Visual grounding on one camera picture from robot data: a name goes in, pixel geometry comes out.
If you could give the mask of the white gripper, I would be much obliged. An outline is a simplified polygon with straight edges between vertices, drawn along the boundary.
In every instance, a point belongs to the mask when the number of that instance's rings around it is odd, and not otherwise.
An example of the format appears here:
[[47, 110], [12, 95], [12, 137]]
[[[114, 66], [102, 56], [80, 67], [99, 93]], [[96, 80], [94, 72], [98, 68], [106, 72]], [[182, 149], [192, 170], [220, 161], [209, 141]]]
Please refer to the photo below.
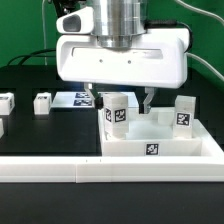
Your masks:
[[64, 81], [85, 82], [95, 109], [103, 98], [93, 83], [142, 86], [139, 113], [148, 114], [157, 88], [178, 88], [187, 79], [188, 31], [151, 29], [127, 49], [98, 45], [89, 35], [63, 35], [56, 47], [57, 71]]

